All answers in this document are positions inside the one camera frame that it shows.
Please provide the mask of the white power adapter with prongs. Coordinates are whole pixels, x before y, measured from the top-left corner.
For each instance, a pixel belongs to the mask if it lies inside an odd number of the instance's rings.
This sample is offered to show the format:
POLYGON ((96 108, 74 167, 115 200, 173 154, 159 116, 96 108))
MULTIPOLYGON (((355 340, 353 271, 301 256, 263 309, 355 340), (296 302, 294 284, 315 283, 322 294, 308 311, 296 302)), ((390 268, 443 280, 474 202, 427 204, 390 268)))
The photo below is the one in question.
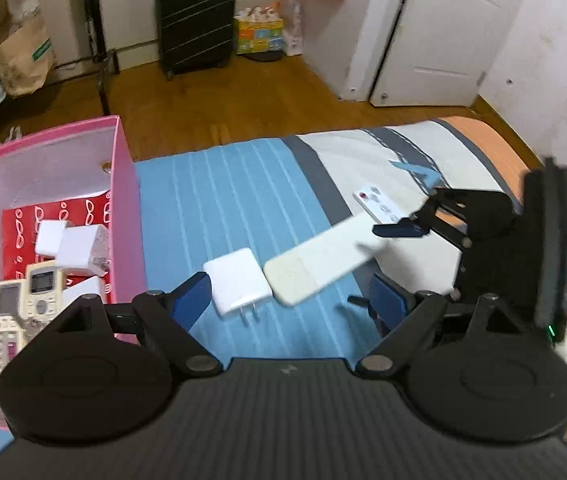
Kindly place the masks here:
POLYGON ((260 322, 258 308, 272 298, 272 289, 251 248, 208 260, 203 271, 210 277, 212 301, 222 320, 239 315, 248 325, 251 314, 260 322))

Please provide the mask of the long white remote control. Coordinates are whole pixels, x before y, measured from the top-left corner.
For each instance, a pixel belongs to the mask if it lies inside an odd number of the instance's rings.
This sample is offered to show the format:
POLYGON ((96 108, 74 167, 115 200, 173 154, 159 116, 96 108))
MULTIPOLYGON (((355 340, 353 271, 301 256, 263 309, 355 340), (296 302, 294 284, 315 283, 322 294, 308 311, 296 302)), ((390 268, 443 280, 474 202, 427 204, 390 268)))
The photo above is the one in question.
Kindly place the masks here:
POLYGON ((262 270, 274 298, 295 307, 375 258, 389 241, 373 234, 374 225, 362 212, 268 260, 262 270))

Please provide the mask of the cream TCL remote control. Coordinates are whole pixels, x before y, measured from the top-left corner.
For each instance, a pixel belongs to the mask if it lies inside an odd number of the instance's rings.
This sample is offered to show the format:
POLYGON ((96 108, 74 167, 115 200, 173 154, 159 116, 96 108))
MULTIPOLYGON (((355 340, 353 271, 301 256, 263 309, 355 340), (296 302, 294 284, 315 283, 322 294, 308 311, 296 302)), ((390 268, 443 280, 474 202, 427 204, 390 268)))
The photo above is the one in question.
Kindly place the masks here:
POLYGON ((51 322, 64 309, 64 288, 65 274, 56 265, 56 260, 26 266, 22 318, 44 324, 51 322))

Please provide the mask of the white grey-screen remote control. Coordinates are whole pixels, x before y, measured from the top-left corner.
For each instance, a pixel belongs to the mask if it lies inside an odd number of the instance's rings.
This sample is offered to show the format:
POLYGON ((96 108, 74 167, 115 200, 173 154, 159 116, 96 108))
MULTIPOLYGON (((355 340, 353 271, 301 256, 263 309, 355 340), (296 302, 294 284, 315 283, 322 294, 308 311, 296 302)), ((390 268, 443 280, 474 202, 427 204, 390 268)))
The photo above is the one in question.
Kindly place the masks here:
POLYGON ((25 332, 21 326, 24 284, 24 280, 0 282, 0 373, 25 344, 25 332))

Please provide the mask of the small white remote red button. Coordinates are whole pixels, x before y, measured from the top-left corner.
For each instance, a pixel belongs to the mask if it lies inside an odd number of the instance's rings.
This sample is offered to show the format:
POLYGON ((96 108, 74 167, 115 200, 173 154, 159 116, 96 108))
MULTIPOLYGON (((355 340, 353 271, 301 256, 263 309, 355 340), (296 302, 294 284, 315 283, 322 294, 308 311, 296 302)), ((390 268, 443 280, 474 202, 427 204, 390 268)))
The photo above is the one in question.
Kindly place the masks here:
POLYGON ((353 196, 378 224, 396 224, 406 217, 405 211, 375 184, 360 186, 353 196))

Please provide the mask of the white charger cube in box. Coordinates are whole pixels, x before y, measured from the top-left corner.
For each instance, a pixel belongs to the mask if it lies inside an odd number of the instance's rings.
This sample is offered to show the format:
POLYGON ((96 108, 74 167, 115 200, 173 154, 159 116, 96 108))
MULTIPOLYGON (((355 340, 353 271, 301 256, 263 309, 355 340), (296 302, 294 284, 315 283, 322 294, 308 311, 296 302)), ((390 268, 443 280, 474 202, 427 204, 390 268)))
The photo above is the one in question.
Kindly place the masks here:
POLYGON ((108 273, 110 239, 103 224, 66 228, 56 253, 56 266, 67 275, 99 276, 108 273))

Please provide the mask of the striped bed blanket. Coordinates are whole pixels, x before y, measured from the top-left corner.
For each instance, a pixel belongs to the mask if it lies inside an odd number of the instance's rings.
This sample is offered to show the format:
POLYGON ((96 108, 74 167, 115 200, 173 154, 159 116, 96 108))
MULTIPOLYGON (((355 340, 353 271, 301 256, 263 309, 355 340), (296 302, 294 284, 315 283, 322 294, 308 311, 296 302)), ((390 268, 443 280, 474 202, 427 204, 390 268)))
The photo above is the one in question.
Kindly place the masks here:
MULTIPOLYGON (((263 267, 367 212, 353 192, 368 183, 411 220, 438 188, 523 202, 523 182, 436 121, 231 144, 134 171, 136 296, 171 292, 244 247, 263 267)), ((0 479, 567 479, 567 363, 553 340, 495 295, 452 300, 460 250, 440 235, 387 240, 295 307, 272 293, 259 323, 222 320, 211 301, 189 333, 218 375, 173 375, 142 342, 136 296, 77 300, 0 376, 14 435, 0 479), (355 372, 381 335, 347 298, 367 297, 375 273, 446 297, 432 341, 389 379, 355 372)))

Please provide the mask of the pink storage box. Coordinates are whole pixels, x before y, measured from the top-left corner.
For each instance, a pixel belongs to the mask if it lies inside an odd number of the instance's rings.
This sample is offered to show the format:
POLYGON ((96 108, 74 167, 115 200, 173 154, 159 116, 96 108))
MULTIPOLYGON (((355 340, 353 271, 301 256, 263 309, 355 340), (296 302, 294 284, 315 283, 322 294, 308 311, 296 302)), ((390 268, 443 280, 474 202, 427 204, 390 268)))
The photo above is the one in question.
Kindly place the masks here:
POLYGON ((145 288, 139 184, 120 117, 0 145, 0 370, 26 343, 15 315, 47 323, 86 292, 122 302, 145 288))

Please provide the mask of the red paper bag with glasses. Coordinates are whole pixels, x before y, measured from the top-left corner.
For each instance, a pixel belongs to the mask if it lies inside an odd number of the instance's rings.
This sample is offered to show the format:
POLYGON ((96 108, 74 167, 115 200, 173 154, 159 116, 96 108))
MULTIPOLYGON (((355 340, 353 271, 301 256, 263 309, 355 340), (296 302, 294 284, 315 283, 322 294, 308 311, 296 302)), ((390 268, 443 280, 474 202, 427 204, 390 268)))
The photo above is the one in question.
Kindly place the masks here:
POLYGON ((1 213, 2 278, 22 280, 26 266, 56 258, 61 237, 73 226, 110 226, 111 192, 64 198, 1 213))

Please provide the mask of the white door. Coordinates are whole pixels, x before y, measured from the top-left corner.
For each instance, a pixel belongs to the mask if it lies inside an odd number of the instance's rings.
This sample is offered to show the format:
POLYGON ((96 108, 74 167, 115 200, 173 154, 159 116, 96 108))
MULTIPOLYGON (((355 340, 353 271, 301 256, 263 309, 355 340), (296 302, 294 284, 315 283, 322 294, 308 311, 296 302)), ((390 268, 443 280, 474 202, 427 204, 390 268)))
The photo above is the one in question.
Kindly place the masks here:
POLYGON ((374 106, 469 106, 522 0, 405 0, 374 106))

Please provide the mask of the colourful tissue pack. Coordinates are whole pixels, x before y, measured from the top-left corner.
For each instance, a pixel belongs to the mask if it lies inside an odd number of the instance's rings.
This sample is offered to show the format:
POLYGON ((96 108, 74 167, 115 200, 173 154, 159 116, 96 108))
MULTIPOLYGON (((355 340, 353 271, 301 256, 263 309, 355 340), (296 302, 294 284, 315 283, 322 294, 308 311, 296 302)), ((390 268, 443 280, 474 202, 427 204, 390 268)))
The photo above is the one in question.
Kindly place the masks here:
POLYGON ((282 52, 284 24, 274 4, 239 10, 234 16, 236 54, 282 52))

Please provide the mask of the black clothes rack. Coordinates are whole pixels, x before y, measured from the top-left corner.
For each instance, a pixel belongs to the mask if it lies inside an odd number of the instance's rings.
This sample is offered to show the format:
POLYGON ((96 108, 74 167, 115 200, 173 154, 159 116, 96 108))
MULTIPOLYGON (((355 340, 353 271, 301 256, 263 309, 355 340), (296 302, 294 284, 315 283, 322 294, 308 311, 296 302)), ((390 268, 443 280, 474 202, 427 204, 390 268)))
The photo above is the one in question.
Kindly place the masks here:
POLYGON ((120 75, 120 61, 116 50, 106 46, 100 0, 84 0, 84 11, 90 58, 97 67, 102 113, 108 116, 112 114, 108 100, 108 80, 112 75, 120 75))

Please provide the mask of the brown paper bag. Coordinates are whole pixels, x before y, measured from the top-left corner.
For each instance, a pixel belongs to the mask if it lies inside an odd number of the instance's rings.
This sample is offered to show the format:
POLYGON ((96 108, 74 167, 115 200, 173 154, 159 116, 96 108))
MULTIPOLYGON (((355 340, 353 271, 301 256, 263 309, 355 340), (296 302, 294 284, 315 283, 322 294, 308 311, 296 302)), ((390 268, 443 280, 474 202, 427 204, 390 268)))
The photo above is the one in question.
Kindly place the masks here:
POLYGON ((56 56, 44 18, 36 13, 0 42, 0 81, 12 98, 44 86, 56 56))

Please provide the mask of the black suitcase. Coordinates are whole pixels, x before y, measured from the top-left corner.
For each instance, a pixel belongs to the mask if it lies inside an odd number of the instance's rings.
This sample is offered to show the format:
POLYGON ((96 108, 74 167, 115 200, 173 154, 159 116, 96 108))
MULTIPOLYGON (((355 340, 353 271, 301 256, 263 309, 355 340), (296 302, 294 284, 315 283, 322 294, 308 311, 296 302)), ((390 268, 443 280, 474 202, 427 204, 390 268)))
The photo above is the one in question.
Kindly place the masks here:
POLYGON ((155 0, 157 47, 167 79, 226 65, 236 0, 155 0))

